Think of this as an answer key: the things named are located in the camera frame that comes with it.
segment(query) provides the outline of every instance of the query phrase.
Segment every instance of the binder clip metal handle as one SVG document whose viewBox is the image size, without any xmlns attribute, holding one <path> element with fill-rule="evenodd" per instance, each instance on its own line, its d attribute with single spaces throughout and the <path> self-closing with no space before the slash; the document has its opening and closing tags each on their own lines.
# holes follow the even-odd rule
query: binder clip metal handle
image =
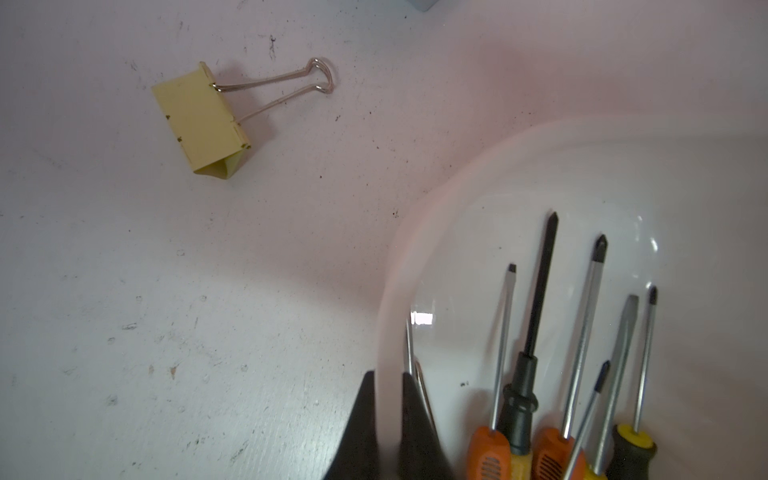
<svg viewBox="0 0 768 480">
<path fill-rule="evenodd" d="M 246 81 L 244 83 L 240 84 L 232 84 L 232 85 L 219 85 L 217 83 L 211 84 L 211 87 L 215 88 L 217 91 L 220 91 L 221 93 L 228 93 L 231 91 L 240 91 L 240 90 L 246 90 L 247 88 L 254 88 L 254 87 L 260 87 L 261 85 L 266 84 L 272 84 L 277 83 L 279 81 L 285 81 L 285 80 L 292 80 L 294 78 L 301 78 L 306 77 L 310 73 L 312 73 L 312 69 L 317 68 L 320 70 L 324 75 L 326 76 L 326 83 L 317 83 L 317 84 L 309 84 L 306 87 L 300 88 L 299 90 L 294 91 L 293 93 L 289 93 L 288 95 L 278 98 L 277 100 L 271 101 L 270 103 L 264 105 L 261 108 L 258 108 L 249 114 L 244 115 L 241 118 L 237 119 L 237 123 L 241 123 L 255 115 L 258 115 L 262 113 L 265 110 L 269 110 L 270 108 L 274 107 L 275 105 L 281 104 L 284 101 L 288 101 L 291 98 L 298 97 L 299 95 L 303 95 L 310 91 L 319 91 L 324 94 L 329 94 L 333 91 L 333 77 L 331 76 L 331 69 L 326 65 L 326 63 L 319 58 L 311 58 L 310 61 L 306 63 L 306 67 L 300 68 L 296 71 L 291 71 L 289 73 L 285 73 L 282 75 L 277 75 L 275 77 L 269 77 L 269 78 L 262 78 L 260 80 L 253 80 L 253 81 Z"/>
</svg>

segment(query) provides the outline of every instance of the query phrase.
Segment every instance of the white plastic bowl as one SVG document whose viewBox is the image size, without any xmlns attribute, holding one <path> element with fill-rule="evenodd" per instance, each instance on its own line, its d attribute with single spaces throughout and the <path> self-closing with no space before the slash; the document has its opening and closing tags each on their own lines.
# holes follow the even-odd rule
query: white plastic bowl
<svg viewBox="0 0 768 480">
<path fill-rule="evenodd" d="M 376 425 L 384 459 L 400 437 L 405 321 L 442 446 L 460 472 L 487 422 L 507 263 L 518 266 L 508 357 L 521 348 L 548 210 L 560 216 L 536 356 L 534 430 L 559 426 L 589 255 L 609 241 L 576 411 L 613 349 L 629 293 L 658 285 L 642 428 L 653 478 L 759 478 L 768 446 L 768 122 L 589 118 L 537 127 L 485 152 L 404 219 L 378 319 Z M 643 310 L 617 420 L 631 420 Z M 511 368 L 507 365 L 509 380 Z"/>
</svg>

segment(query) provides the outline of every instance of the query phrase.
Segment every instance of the scratch mark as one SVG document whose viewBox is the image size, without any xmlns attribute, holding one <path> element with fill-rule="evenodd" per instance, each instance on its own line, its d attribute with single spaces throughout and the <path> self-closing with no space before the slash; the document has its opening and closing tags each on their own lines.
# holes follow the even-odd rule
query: scratch mark
<svg viewBox="0 0 768 480">
<path fill-rule="evenodd" d="M 241 448 L 240 450 L 237 451 L 237 453 L 232 455 L 232 458 L 230 458 L 230 462 L 234 463 L 235 460 L 237 460 L 237 457 L 239 457 L 247 447 L 248 447 L 248 441 L 246 440 L 245 442 L 243 442 L 243 448 Z"/>
<path fill-rule="evenodd" d="M 272 61 L 274 61 L 275 58 L 277 58 L 277 55 L 275 55 L 275 41 L 276 40 L 277 40 L 277 38 L 274 38 L 272 35 L 270 35 L 270 58 L 272 59 Z"/>
</svg>

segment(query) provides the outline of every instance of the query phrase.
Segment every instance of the yellow binder clip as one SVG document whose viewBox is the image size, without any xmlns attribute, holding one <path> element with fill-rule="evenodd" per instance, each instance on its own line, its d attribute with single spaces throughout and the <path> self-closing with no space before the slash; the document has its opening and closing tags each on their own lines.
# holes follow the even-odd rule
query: yellow binder clip
<svg viewBox="0 0 768 480">
<path fill-rule="evenodd" d="M 244 90 L 293 78 L 306 77 L 317 68 L 325 74 L 327 82 L 309 84 L 258 110 L 235 119 L 227 100 L 222 95 L 229 91 Z M 192 171 L 200 175 L 229 178 L 237 169 L 245 150 L 250 148 L 248 137 L 240 123 L 254 115 L 310 91 L 329 94 L 333 91 L 331 70 L 319 58 L 311 58 L 306 67 L 276 77 L 247 81 L 241 84 L 219 85 L 207 65 L 173 80 L 152 87 L 154 96 L 165 114 L 170 129 L 187 155 Z"/>
</svg>

